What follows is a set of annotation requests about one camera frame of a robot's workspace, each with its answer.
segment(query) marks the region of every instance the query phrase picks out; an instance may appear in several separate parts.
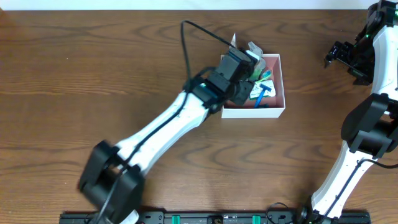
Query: wire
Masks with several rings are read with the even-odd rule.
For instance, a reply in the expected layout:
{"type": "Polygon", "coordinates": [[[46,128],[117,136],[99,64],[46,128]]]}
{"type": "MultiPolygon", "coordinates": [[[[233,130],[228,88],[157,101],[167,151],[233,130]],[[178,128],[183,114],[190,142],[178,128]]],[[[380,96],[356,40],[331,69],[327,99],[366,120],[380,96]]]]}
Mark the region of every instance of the wire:
{"type": "Polygon", "coordinates": [[[398,164],[396,165],[385,165],[385,164],[381,164],[380,162],[377,161],[373,161],[371,159],[362,159],[361,161],[358,162],[358,164],[356,165],[354,171],[351,173],[351,175],[348,177],[347,181],[345,182],[343,188],[340,190],[340,193],[338,195],[336,195],[335,200],[333,201],[333,203],[330,205],[330,207],[328,208],[328,210],[326,211],[326,213],[323,215],[322,219],[318,222],[319,224],[322,224],[323,221],[325,220],[325,218],[329,215],[329,213],[331,212],[331,210],[333,209],[333,207],[336,205],[337,201],[339,201],[340,197],[343,195],[344,191],[346,190],[348,184],[351,182],[351,179],[354,177],[356,171],[358,171],[358,169],[361,167],[361,165],[364,162],[371,162],[379,167],[385,168],[385,169],[395,169],[398,168],[398,164]]]}
{"type": "MultiPolygon", "coordinates": [[[[273,203],[272,205],[270,205],[270,206],[267,208],[267,210],[266,210],[266,217],[267,217],[267,220],[269,220],[272,224],[276,224],[276,223],[274,223],[274,221],[272,221],[272,217],[268,216],[268,210],[269,210],[270,208],[274,207],[275,205],[283,205],[283,206],[285,206],[287,209],[289,209],[288,206],[285,205],[285,204],[282,203],[282,202],[275,202],[275,203],[273,203]]],[[[293,220],[290,221],[290,222],[286,222],[286,224],[291,224],[291,223],[293,223],[293,220]]]]}
{"type": "MultiPolygon", "coordinates": [[[[171,117],[169,117],[169,118],[168,118],[166,121],[164,121],[161,125],[159,125],[158,127],[156,127],[153,131],[151,131],[145,138],[143,138],[143,139],[136,145],[136,147],[134,148],[134,150],[130,153],[129,157],[125,160],[125,163],[124,163],[122,169],[120,170],[120,172],[119,172],[118,175],[116,176],[116,180],[114,181],[114,183],[113,183],[113,185],[112,185],[112,187],[111,187],[111,190],[109,191],[109,194],[108,194],[108,196],[106,197],[106,200],[105,200],[103,206],[101,207],[101,210],[99,211],[98,216],[97,216],[97,217],[95,218],[95,220],[93,221],[94,224],[98,224],[98,223],[100,222],[100,220],[102,219],[102,216],[104,215],[104,212],[105,212],[105,210],[106,210],[106,207],[108,206],[109,201],[111,200],[112,195],[113,195],[113,193],[114,193],[114,191],[115,191],[115,189],[116,189],[116,186],[117,186],[117,184],[118,184],[119,181],[120,181],[120,177],[124,174],[124,171],[127,170],[127,169],[129,168],[130,160],[131,160],[132,157],[135,155],[135,153],[137,153],[137,152],[140,150],[141,146],[144,145],[145,142],[146,142],[148,139],[150,139],[150,137],[152,137],[156,132],[158,132],[158,131],[159,131],[160,129],[162,129],[166,124],[168,124],[171,120],[173,120],[176,116],[178,116],[178,115],[181,113],[183,107],[185,106],[185,103],[186,103],[187,100],[188,100],[188,94],[189,94],[189,92],[191,91],[191,67],[190,67],[189,58],[188,58],[187,46],[185,45],[184,23],[190,24],[190,25],[192,25],[192,26],[194,26],[194,27],[196,27],[196,28],[202,30],[203,32],[209,34],[210,36],[216,38],[217,40],[221,41],[222,43],[224,43],[224,44],[226,44],[226,45],[228,45],[228,46],[230,46],[230,47],[234,47],[233,45],[231,45],[231,44],[230,44],[229,42],[227,42],[226,40],[222,39],[221,37],[217,36],[216,34],[214,34],[214,33],[210,32],[210,31],[206,30],[205,28],[203,28],[203,27],[201,27],[201,26],[199,26],[199,25],[197,25],[197,24],[195,24],[195,23],[193,23],[193,22],[191,22],[191,21],[184,20],[184,21],[181,22],[181,26],[180,26],[181,45],[182,45],[182,51],[183,51],[184,59],[185,59],[185,67],[186,67],[186,69],[187,69],[187,82],[186,82],[187,84],[185,85],[185,88],[184,88],[184,90],[185,90],[185,92],[186,92],[185,97],[184,97],[184,100],[182,101],[181,106],[177,109],[177,111],[176,111],[171,117]]],[[[200,71],[200,72],[198,73],[198,75],[199,75],[199,76],[200,76],[200,75],[203,75],[203,74],[206,73],[207,71],[209,71],[209,70],[214,70],[214,69],[215,69],[214,67],[206,67],[206,68],[204,68],[202,71],[200,71]]]]}

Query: green clip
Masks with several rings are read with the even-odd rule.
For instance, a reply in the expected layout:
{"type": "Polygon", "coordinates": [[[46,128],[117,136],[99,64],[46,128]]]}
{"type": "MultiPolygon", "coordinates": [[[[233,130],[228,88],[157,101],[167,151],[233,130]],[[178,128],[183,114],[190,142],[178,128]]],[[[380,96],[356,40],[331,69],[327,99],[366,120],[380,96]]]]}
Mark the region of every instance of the green clip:
{"type": "Polygon", "coordinates": [[[253,224],[261,224],[261,216],[253,215],[253,224]]]}
{"type": "Polygon", "coordinates": [[[179,215],[172,216],[172,224],[180,224],[180,216],[179,215]]]}

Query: cardboard box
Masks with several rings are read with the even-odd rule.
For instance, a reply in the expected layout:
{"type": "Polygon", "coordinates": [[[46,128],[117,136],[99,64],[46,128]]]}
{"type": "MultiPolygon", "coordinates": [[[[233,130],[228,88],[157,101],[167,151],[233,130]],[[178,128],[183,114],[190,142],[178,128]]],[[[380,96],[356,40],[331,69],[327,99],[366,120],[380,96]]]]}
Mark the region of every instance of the cardboard box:
{"type": "Polygon", "coordinates": [[[223,109],[221,118],[278,118],[285,110],[285,93],[282,79],[282,67],[280,65],[279,54],[264,54],[266,70],[272,70],[271,79],[274,81],[276,96],[265,97],[261,104],[268,104],[269,108],[253,108],[255,100],[247,100],[244,105],[238,106],[232,102],[227,102],[223,109]]]}

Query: white wall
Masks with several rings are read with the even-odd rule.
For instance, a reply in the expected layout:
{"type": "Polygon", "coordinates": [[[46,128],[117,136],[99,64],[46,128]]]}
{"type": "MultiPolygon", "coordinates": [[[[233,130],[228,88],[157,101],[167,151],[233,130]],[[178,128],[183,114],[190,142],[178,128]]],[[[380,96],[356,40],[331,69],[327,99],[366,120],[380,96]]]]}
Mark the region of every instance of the white wall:
{"type": "Polygon", "coordinates": [[[3,10],[367,9],[375,2],[377,0],[0,0],[0,7],[3,10]]]}

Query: wood grain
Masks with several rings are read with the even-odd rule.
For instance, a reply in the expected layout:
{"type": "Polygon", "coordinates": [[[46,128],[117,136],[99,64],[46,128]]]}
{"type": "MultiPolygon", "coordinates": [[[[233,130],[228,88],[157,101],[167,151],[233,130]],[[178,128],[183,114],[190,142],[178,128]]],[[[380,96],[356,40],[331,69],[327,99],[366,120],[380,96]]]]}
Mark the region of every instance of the wood grain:
{"type": "MultiPolygon", "coordinates": [[[[352,41],[364,11],[35,11],[0,17],[0,223],[58,223],[92,210],[76,189],[92,147],[152,121],[185,79],[179,22],[191,19],[282,59],[279,119],[210,117],[147,176],[144,205],[167,210],[294,207],[325,180],[345,116],[370,92],[346,67],[323,69],[336,40],[352,41]]],[[[226,47],[187,26],[193,71],[226,47]]],[[[396,153],[381,161],[397,163],[396,153]]],[[[346,208],[397,223],[396,170],[372,167],[346,208]]]]}

